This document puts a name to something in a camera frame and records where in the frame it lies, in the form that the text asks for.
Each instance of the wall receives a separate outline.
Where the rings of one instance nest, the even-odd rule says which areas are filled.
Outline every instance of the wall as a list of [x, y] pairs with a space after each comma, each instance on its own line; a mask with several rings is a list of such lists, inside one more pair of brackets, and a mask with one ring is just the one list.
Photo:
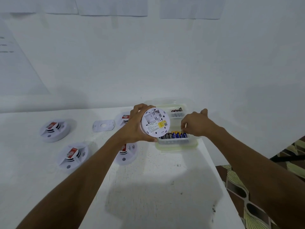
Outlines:
[[159, 0], [149, 0], [144, 18], [6, 16], [51, 95], [1, 96], [1, 112], [186, 96], [246, 144], [276, 154], [305, 134], [304, 6], [227, 0], [220, 20], [183, 20], [160, 19]]

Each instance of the black metal bar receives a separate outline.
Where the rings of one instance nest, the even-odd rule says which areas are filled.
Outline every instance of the black metal bar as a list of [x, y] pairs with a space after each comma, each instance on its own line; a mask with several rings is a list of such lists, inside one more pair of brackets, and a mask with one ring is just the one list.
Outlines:
[[291, 162], [305, 160], [305, 155], [287, 156], [287, 157], [272, 157], [270, 158], [273, 162]]

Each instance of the brown and yellow carpet pattern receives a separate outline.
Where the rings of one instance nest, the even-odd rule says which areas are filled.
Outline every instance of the brown and yellow carpet pattern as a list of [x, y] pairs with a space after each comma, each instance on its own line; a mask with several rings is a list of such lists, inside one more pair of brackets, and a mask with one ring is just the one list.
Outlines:
[[[305, 155], [305, 136], [281, 151], [277, 156]], [[305, 161], [278, 162], [278, 165], [305, 181]], [[279, 229], [259, 207], [230, 165], [216, 166], [246, 229]]]

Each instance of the person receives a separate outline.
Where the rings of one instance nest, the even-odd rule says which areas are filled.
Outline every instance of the person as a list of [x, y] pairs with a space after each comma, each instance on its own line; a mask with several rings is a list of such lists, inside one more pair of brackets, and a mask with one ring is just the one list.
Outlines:
[[[156, 142], [156, 138], [140, 129], [142, 116], [154, 107], [136, 105], [130, 112], [128, 123], [48, 193], [17, 228], [78, 228], [122, 146], [141, 140]], [[208, 118], [207, 109], [186, 115], [181, 121], [181, 129], [210, 139], [254, 195], [259, 206], [280, 228], [305, 228], [305, 183], [298, 177], [216, 125]]]

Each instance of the yellow sticker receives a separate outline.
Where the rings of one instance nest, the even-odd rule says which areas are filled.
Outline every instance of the yellow sticker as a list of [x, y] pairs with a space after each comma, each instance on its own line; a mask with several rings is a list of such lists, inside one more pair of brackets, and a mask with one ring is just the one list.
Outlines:
[[167, 126], [167, 123], [166, 123], [166, 121], [161, 121], [158, 123], [158, 125], [159, 125], [159, 128], [162, 128], [162, 127]]

